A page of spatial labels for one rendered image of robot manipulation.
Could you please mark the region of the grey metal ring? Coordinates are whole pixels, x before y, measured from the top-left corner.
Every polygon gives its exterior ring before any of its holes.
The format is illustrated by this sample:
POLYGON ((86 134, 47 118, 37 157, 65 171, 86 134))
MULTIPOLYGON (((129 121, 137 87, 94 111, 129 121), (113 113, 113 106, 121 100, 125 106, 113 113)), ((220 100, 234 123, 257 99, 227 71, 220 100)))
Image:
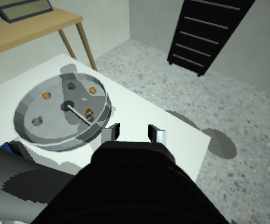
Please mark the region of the grey metal ring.
POLYGON ((91 114, 87 114, 87 115, 85 115, 85 119, 87 119, 89 122, 92 122, 94 120, 94 117, 91 114), (89 117, 91 117, 91 118, 88 119, 89 117))
POLYGON ((75 85, 72 82, 68 83, 67 86, 69 87, 70 90, 75 89, 75 85))
POLYGON ((35 126, 40 126, 42 123, 43 123, 43 121, 37 117, 35 117, 31 120, 31 124, 33 124, 35 126))

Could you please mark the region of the blue open crate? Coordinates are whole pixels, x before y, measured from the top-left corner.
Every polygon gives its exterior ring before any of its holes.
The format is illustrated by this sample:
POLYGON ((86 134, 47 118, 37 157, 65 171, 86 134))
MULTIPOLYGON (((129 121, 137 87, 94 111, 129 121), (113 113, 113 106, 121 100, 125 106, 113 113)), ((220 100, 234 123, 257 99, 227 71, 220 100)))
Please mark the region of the blue open crate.
POLYGON ((2 144, 0 146, 0 148, 24 158, 24 156, 22 155, 22 153, 19 150, 19 147, 15 144, 11 145, 8 142, 5 142, 4 144, 2 144))

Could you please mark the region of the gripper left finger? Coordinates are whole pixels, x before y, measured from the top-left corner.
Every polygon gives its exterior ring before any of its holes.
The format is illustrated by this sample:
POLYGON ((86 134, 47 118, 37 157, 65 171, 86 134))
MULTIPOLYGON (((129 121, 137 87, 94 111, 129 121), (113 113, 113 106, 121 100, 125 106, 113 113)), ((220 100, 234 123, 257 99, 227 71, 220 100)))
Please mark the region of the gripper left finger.
POLYGON ((102 128, 101 145, 106 141, 116 141, 120 135, 120 123, 115 123, 108 128, 102 128))

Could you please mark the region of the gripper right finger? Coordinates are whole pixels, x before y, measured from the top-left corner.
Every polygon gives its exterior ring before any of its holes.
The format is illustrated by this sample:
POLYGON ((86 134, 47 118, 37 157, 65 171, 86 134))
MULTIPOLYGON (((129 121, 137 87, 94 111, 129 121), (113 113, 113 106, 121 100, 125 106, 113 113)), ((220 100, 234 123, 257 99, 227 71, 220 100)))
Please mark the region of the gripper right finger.
POLYGON ((151 142, 159 142, 166 147, 166 133, 167 131, 160 130, 153 124, 148 124, 148 137, 151 142))

